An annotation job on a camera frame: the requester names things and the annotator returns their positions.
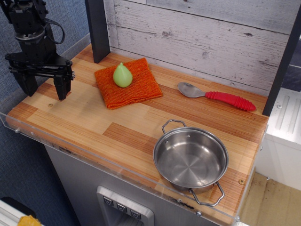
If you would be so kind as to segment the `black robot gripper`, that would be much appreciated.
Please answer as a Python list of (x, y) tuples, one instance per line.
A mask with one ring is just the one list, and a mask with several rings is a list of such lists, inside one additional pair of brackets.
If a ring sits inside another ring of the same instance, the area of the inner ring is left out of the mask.
[(5, 55), (9, 62), (10, 72), (23, 90), (32, 96), (38, 89), (35, 76), (54, 77), (54, 85), (59, 100), (66, 99), (71, 90), (73, 71), (72, 61), (56, 52), (56, 45), (64, 41), (65, 33), (60, 42), (55, 41), (51, 23), (45, 23), (32, 34), (15, 33), (21, 52)]

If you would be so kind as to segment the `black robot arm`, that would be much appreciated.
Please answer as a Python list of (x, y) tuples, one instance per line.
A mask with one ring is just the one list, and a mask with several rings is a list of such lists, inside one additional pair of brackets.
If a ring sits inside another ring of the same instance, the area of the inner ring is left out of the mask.
[(0, 6), (13, 25), (14, 37), (22, 50), (6, 54), (5, 59), (23, 92), (31, 97), (38, 89), (36, 77), (48, 77), (54, 80), (59, 100), (66, 99), (75, 74), (71, 69), (72, 61), (56, 52), (57, 45), (62, 44), (65, 37), (60, 41), (54, 39), (51, 25), (60, 24), (46, 18), (46, 2), (2, 0)]

